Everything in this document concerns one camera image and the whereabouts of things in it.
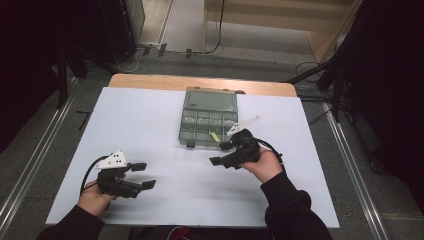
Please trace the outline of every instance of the metal bar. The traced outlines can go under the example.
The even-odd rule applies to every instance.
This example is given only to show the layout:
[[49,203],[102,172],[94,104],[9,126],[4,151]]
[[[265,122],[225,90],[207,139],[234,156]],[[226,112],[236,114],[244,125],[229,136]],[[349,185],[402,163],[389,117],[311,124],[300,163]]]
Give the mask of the metal bar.
[[44,157],[50,148],[50,145],[52,144],[60,126],[62,125],[62,122],[66,117],[70,106],[72,105],[74,92],[77,86],[78,81],[76,78],[73,78],[71,80],[71,94],[69,95],[69,98],[66,100],[61,109],[56,110],[34,153],[22,171],[21,176],[19,177],[6,201],[2,204],[0,211],[0,239],[3,239],[4,235],[6,234],[6,231],[9,228],[13,217],[18,211],[18,208],[29,189],[29,186],[37,174],[38,169],[40,168]]
[[[325,103],[323,104],[323,108],[325,111],[328,111],[330,109],[328,104]],[[333,130],[334,137],[339,146],[343,160],[345,161],[350,179],[352,180],[356,194],[359,198],[359,202],[361,203],[362,209],[364,210],[364,214],[370,226],[371,232],[374,235],[374,239],[388,240],[389,236],[386,232],[386,229],[384,228],[383,222],[380,218],[380,214],[378,213],[377,208],[374,205],[371,195],[368,192],[368,189],[365,185],[364,179],[361,176],[358,166],[356,165],[355,158],[346,141],[342,127],[340,123],[336,122],[336,120],[331,114],[327,114],[327,118],[330,123],[331,129]]]

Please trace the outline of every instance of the gray floor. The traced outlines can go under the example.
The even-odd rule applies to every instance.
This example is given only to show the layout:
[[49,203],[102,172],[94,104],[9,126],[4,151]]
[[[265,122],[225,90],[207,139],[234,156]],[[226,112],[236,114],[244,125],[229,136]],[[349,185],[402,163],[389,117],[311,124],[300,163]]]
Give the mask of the gray floor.
[[[169,35],[172,28],[168,26],[167,30],[164,40],[169,41],[168,44],[171,45],[171,40],[178,38],[169,37],[172,36]],[[183,45],[181,41],[174,42],[172,44],[175,46]],[[248,52],[253,54],[242,56],[239,55],[239,51],[238,53],[233,52],[232,56],[194,55],[188,59],[185,54],[170,52],[160,56],[157,50],[152,49],[149,54],[142,51],[137,54],[138,68],[135,70],[134,57],[130,57],[126,62],[120,64],[120,67],[125,70],[134,70],[134,74],[223,77],[277,82],[296,76],[297,64],[304,60],[309,61],[312,56],[304,42],[300,42],[300,45],[291,44],[287,45],[286,49],[291,49],[295,54],[283,57],[279,55],[281,58],[278,59],[282,60],[275,58],[275,55],[269,55],[269,58],[266,58],[268,53],[261,51],[260,59],[253,58],[252,56],[258,55],[254,54],[253,45],[248,47],[251,49]],[[297,70],[302,72],[313,65],[305,64]],[[79,112],[93,110],[101,89],[108,85],[110,78],[111,75],[101,68],[90,65],[87,78],[78,79],[77,88],[73,91],[72,105],[46,155],[42,158],[43,163],[3,239],[34,239],[37,233],[46,227],[44,222],[54,201],[54,196],[83,134],[86,115]],[[314,87],[315,79],[317,76],[312,76],[308,81],[296,84],[298,94],[320,95],[321,93],[318,93]],[[25,125],[11,145],[0,154],[0,176],[3,183],[0,186],[0,200],[2,202],[12,191],[50,120],[56,113],[57,98],[56,93],[52,95]],[[305,102],[303,106],[308,120],[312,120],[324,112],[321,103]],[[358,133],[354,126],[343,117],[343,113],[341,116],[341,125],[347,141],[390,238],[424,239],[424,218],[411,198],[407,186],[392,175],[378,175],[372,172],[369,155],[365,151]],[[374,239],[327,118],[320,119],[311,125],[310,129],[341,225],[340,229],[331,229],[331,234],[335,239]],[[127,239],[128,233],[129,227],[107,226],[100,239]]]

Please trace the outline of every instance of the black cloth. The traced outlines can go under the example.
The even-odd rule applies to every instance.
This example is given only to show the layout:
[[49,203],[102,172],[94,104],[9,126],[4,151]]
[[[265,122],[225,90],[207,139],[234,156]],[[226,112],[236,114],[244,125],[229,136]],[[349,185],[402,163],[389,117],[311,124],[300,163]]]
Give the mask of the black cloth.
[[[312,202],[309,194],[298,191],[284,172],[264,183],[261,189],[269,203],[265,221],[276,240],[332,239],[327,227],[310,209]],[[99,218],[75,206],[56,226],[41,232],[37,240],[98,239],[103,225],[104,222]],[[197,239],[216,239],[209,238],[211,236],[209,234],[217,234],[216,231],[215,233],[212,231],[199,233],[194,228],[192,233],[198,235]]]

